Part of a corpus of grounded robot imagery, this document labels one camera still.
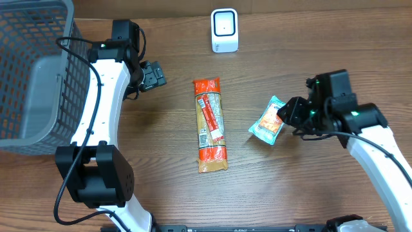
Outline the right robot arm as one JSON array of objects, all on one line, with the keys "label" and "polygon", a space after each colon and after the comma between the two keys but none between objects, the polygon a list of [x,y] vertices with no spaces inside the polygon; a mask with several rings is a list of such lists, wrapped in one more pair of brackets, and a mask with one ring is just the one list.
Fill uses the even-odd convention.
[{"label": "right robot arm", "polygon": [[396,231],[411,231],[411,166],[388,122],[373,104],[359,104],[346,70],[306,80],[308,98],[291,98],[277,114],[303,140],[336,136],[362,166]]}]

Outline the orange spaghetti package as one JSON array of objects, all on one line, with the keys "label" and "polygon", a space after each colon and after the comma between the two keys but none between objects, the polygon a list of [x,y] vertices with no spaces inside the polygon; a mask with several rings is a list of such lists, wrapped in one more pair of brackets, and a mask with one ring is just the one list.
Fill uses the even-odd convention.
[{"label": "orange spaghetti package", "polygon": [[198,134],[198,171],[228,169],[220,79],[193,81]]}]

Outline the teal Kleenex tissue pack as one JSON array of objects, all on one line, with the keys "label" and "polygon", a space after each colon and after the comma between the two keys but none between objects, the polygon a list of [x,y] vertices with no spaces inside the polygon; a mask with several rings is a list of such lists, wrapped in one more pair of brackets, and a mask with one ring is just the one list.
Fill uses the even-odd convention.
[{"label": "teal Kleenex tissue pack", "polygon": [[280,108],[285,105],[275,95],[270,99],[268,106],[260,116],[260,118],[248,129],[257,138],[266,142],[269,145],[274,145],[283,128],[284,122],[277,115]]}]

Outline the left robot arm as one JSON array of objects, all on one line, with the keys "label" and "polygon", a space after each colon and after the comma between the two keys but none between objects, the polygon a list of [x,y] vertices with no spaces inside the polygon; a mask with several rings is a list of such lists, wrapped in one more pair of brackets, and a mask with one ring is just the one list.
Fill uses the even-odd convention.
[{"label": "left robot arm", "polygon": [[145,33],[136,23],[114,20],[111,38],[91,44],[87,57],[62,49],[90,70],[86,103],[70,145],[59,146],[55,163],[63,182],[53,216],[70,226],[106,215],[117,231],[160,231],[153,214],[134,194],[131,165],[118,148],[124,100],[135,100],[167,83],[159,62],[144,61]]}]

